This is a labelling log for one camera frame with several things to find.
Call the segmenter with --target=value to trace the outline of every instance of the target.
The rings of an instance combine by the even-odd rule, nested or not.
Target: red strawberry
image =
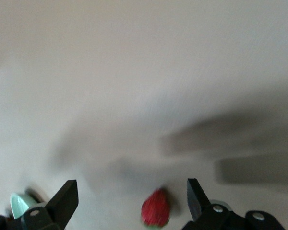
[[[155,190],[142,205],[142,222],[149,227],[161,228],[169,219],[170,205],[164,189]]]

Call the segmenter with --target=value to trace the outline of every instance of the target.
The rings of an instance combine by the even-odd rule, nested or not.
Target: screw
[[[216,212],[223,212],[223,208],[220,205],[213,206],[213,210]]]
[[[34,211],[32,211],[31,213],[30,213],[30,216],[36,216],[37,214],[39,213],[39,211],[38,210],[34,210]]]
[[[261,214],[261,213],[259,213],[259,212],[254,212],[254,213],[253,213],[253,217],[254,217],[255,219],[257,219],[257,220],[261,220],[261,221],[264,220],[263,214]]]

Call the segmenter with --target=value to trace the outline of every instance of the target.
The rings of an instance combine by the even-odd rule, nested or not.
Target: white surface
[[[181,229],[196,177],[209,198],[288,229],[288,135],[265,145],[286,157],[267,161],[260,183],[217,180],[217,160],[259,152],[220,148],[236,133],[212,129],[213,152],[160,148],[190,125],[261,109],[273,119],[240,140],[288,133],[288,1],[0,0],[0,213],[12,192],[47,198],[77,179],[68,230],[144,229],[142,202],[166,184],[181,212],[164,229]]]

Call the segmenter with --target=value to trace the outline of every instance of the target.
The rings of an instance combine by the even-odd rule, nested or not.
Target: screw head
[[[213,210],[216,212],[223,212],[223,208],[220,205],[214,205]]]
[[[34,211],[32,211],[31,213],[30,213],[30,216],[36,216],[37,214],[39,213],[39,211],[38,210],[34,210]]]
[[[261,221],[264,220],[263,214],[261,214],[261,213],[259,213],[259,212],[254,212],[254,213],[253,213],[253,217],[254,217],[255,219],[257,219],[257,220],[261,220]]]

